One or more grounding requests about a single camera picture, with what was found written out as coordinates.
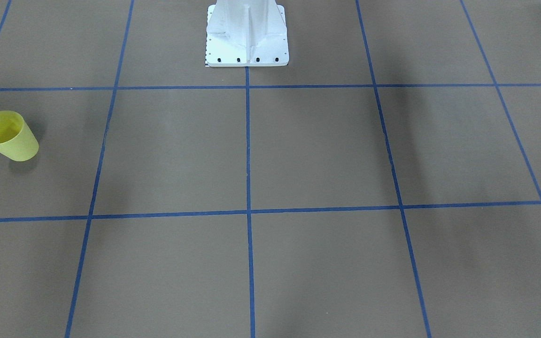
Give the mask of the yellow plastic cup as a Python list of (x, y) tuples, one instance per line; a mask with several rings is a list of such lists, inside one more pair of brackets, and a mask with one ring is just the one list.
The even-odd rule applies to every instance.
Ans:
[(21, 114), (0, 111), (0, 154), (15, 162), (34, 158), (39, 143)]

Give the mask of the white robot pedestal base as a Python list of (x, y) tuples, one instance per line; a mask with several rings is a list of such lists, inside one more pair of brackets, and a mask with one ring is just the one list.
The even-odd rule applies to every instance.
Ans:
[(205, 66), (289, 64), (284, 6), (274, 0), (217, 0), (207, 9)]

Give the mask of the brown paper table mat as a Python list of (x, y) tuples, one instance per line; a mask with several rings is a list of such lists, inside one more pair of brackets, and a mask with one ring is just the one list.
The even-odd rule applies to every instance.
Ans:
[(0, 0), (0, 338), (541, 338), (541, 0)]

